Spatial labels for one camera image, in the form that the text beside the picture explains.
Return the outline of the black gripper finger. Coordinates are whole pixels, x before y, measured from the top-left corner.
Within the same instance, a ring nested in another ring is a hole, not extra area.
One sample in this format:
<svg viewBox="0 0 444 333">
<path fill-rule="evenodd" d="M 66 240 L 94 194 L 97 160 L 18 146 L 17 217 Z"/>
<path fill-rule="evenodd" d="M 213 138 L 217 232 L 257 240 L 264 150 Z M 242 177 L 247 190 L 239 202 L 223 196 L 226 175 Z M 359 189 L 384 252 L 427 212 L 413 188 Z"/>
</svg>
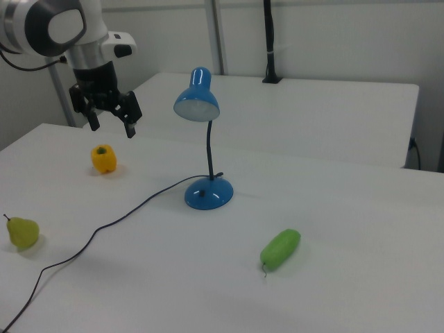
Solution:
<svg viewBox="0 0 444 333">
<path fill-rule="evenodd" d="M 100 123 L 95 113 L 95 105 L 83 95 L 78 84 L 69 88 L 69 95 L 74 112 L 82 114 L 88 120 L 92 131 L 98 130 Z"/>
<path fill-rule="evenodd" d="M 126 94 L 120 94 L 117 105 L 112 109 L 112 114 L 123 122 L 127 138 L 133 138 L 136 133 L 135 125 L 142 117 L 135 93 L 129 91 Z"/>
</svg>

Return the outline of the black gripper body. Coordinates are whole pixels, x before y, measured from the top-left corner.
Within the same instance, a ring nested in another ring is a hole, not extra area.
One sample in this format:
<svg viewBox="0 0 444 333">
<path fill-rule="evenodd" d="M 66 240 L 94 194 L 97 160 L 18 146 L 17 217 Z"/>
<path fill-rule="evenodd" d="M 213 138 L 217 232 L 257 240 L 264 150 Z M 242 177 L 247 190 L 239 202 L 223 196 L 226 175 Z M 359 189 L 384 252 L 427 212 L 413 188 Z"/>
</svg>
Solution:
<svg viewBox="0 0 444 333">
<path fill-rule="evenodd" d="M 95 108 L 111 111 L 121 95 L 113 62 L 93 69 L 74 69 L 76 84 L 72 86 L 72 104 L 75 111 L 85 111 L 87 101 Z"/>
</svg>

